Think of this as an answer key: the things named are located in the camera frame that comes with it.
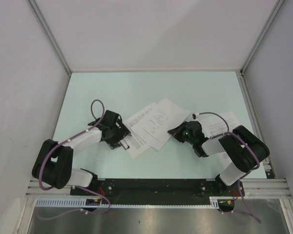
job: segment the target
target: black mounting plate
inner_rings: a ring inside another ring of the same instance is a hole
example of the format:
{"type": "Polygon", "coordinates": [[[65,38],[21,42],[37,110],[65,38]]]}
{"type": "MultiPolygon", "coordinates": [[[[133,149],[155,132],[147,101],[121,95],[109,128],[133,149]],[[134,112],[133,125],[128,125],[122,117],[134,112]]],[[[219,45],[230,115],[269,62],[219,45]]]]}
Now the black mounting plate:
{"type": "MultiPolygon", "coordinates": [[[[237,183],[222,189],[214,179],[110,178],[98,179],[100,186],[115,205],[209,205],[210,196],[233,197],[232,190],[238,191],[237,183]]],[[[79,189],[71,189],[70,194],[93,196],[79,189]]]]}

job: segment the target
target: paper sheet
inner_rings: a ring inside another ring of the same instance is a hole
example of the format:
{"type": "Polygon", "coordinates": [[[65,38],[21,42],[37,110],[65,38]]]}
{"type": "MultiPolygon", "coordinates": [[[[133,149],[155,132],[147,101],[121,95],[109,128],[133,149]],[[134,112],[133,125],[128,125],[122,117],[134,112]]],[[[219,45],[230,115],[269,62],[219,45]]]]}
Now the paper sheet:
{"type": "Polygon", "coordinates": [[[168,130],[179,126],[189,115],[191,111],[182,109],[169,99],[161,100],[156,108],[138,124],[132,127],[132,130],[151,146],[160,150],[170,138],[168,130]]]}
{"type": "Polygon", "coordinates": [[[121,143],[125,148],[129,147],[126,151],[132,158],[137,157],[143,151],[148,149],[151,145],[143,140],[141,137],[139,137],[137,134],[135,134],[135,132],[132,131],[131,128],[135,124],[139,123],[139,121],[143,120],[144,117],[147,116],[147,114],[149,114],[154,108],[156,108],[155,102],[146,106],[123,122],[124,125],[131,131],[131,136],[126,136],[123,140],[121,140],[121,143]]]}
{"type": "MultiPolygon", "coordinates": [[[[240,121],[237,119],[233,111],[222,113],[220,116],[226,120],[230,131],[240,125],[240,121]]],[[[203,133],[206,137],[215,136],[227,131],[226,124],[218,116],[211,115],[209,118],[200,120],[200,123],[203,128],[203,133]]],[[[219,155],[223,157],[222,163],[225,167],[227,167],[231,163],[231,159],[229,158],[228,154],[220,153],[219,155]]]]}

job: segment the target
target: purple cable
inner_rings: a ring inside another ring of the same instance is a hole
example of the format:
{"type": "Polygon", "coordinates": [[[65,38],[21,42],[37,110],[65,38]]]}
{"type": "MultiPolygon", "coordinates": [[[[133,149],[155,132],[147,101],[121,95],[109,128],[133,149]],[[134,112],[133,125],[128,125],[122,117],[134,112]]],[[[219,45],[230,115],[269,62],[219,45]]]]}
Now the purple cable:
{"type": "Polygon", "coordinates": [[[230,131],[229,124],[227,123],[227,121],[221,115],[219,115],[217,113],[214,113],[214,112],[202,112],[202,113],[199,113],[199,115],[207,115],[207,114],[211,114],[211,115],[215,115],[215,116],[220,117],[224,121],[225,125],[227,126],[227,132],[230,131]]]}
{"type": "Polygon", "coordinates": [[[50,190],[50,189],[53,188],[53,186],[48,187],[48,188],[47,188],[47,187],[44,187],[43,184],[42,184],[42,175],[43,175],[43,171],[44,171],[45,165],[46,165],[47,161],[49,160],[49,158],[51,157],[52,153],[53,153],[56,149],[58,149],[61,145],[66,144],[69,140],[73,140],[73,139],[79,137],[81,134],[86,133],[87,130],[90,131],[91,129],[95,128],[95,127],[98,126],[98,124],[102,121],[103,116],[104,116],[104,113],[105,113],[105,108],[104,108],[104,104],[103,104],[103,102],[102,102],[101,100],[99,100],[99,99],[95,99],[95,100],[93,100],[92,103],[91,103],[91,109],[92,109],[93,104],[94,104],[96,101],[98,101],[98,102],[102,105],[102,116],[101,116],[101,118],[98,120],[98,122],[96,122],[96,123],[95,123],[93,126],[91,126],[90,128],[88,128],[88,129],[86,129],[86,130],[83,130],[83,131],[81,131],[80,133],[75,134],[75,135],[72,136],[70,139],[67,139],[67,140],[65,140],[65,141],[63,141],[63,142],[61,142],[61,143],[58,143],[55,147],[53,147],[53,148],[50,150],[50,152],[49,152],[49,153],[47,154],[47,156],[44,158],[44,160],[43,160],[43,162],[42,162],[42,165],[41,165],[41,168],[40,168],[40,171],[39,171],[39,177],[38,177],[38,179],[39,179],[39,186],[40,186],[40,188],[41,188],[42,190],[50,190]]]}
{"type": "MultiPolygon", "coordinates": [[[[110,202],[105,196],[103,196],[103,195],[101,195],[101,194],[99,194],[99,193],[96,193],[96,192],[94,192],[94,191],[91,191],[91,190],[89,190],[89,189],[86,189],[86,188],[84,188],[84,187],[81,187],[81,186],[76,186],[76,188],[79,188],[79,189],[82,189],[82,190],[84,190],[84,191],[86,191],[86,192],[89,192],[89,193],[91,193],[91,194],[94,194],[94,195],[100,196],[102,199],[106,200],[107,203],[108,203],[108,207],[107,207],[105,210],[103,210],[103,211],[100,211],[100,212],[95,212],[95,211],[93,211],[93,212],[92,212],[92,211],[85,211],[85,212],[90,213],[90,214],[94,214],[94,215],[101,215],[101,214],[104,214],[104,213],[106,213],[107,211],[109,211],[109,209],[111,208],[111,202],[110,202]]],[[[38,214],[38,212],[36,212],[36,216],[37,216],[37,218],[39,218],[39,219],[41,219],[41,220],[49,221],[49,220],[53,220],[53,219],[60,218],[60,217],[62,217],[62,216],[64,216],[64,215],[66,215],[66,214],[69,214],[69,213],[71,213],[71,212],[75,212],[75,211],[81,211],[81,209],[78,208],[78,209],[69,210],[69,211],[66,211],[66,212],[64,212],[64,213],[62,213],[62,214],[59,214],[59,215],[57,215],[57,216],[50,217],[50,218],[41,217],[41,216],[38,214]]]]}
{"type": "MultiPolygon", "coordinates": [[[[224,123],[226,124],[227,129],[228,129],[227,132],[222,133],[222,134],[218,134],[218,135],[216,135],[216,136],[212,136],[211,139],[216,138],[216,137],[219,137],[219,136],[223,136],[223,135],[232,135],[232,136],[235,137],[238,141],[240,141],[240,142],[244,145],[244,147],[249,151],[249,153],[253,156],[253,158],[254,158],[254,160],[255,160],[255,162],[256,162],[256,167],[254,167],[253,170],[258,169],[259,166],[260,166],[260,164],[259,164],[259,160],[258,160],[258,158],[256,157],[255,153],[254,153],[253,150],[252,150],[252,149],[251,149],[251,148],[250,148],[250,147],[244,142],[244,140],[242,140],[242,138],[241,138],[239,135],[230,132],[230,130],[229,130],[229,125],[228,125],[227,121],[226,121],[223,117],[221,117],[219,114],[216,114],[216,113],[214,113],[214,112],[203,112],[203,113],[200,113],[200,115],[204,115],[204,114],[212,114],[212,115],[216,115],[216,116],[220,117],[220,118],[224,121],[224,123]]],[[[248,213],[248,212],[245,212],[245,211],[223,212],[220,208],[219,208],[219,211],[222,212],[222,213],[227,213],[227,214],[228,214],[228,213],[239,213],[239,214],[249,215],[249,216],[252,216],[252,217],[255,219],[256,222],[258,222],[258,223],[262,223],[262,221],[261,221],[258,217],[256,217],[256,215],[251,211],[251,209],[250,209],[250,207],[248,206],[248,204],[246,203],[246,200],[245,200],[245,198],[243,197],[242,191],[241,191],[241,189],[240,189],[241,179],[243,179],[244,177],[246,177],[248,174],[249,174],[249,173],[246,173],[244,176],[242,176],[240,179],[238,179],[237,186],[238,186],[238,188],[239,188],[239,193],[240,193],[240,196],[241,196],[241,198],[242,198],[242,201],[243,201],[245,207],[248,209],[249,213],[248,213]]]]}
{"type": "Polygon", "coordinates": [[[91,103],[91,105],[90,105],[90,111],[91,111],[91,114],[92,114],[92,117],[95,119],[95,120],[97,120],[97,118],[96,118],[96,116],[94,115],[94,113],[93,113],[93,104],[95,103],[95,100],[91,103]]]}

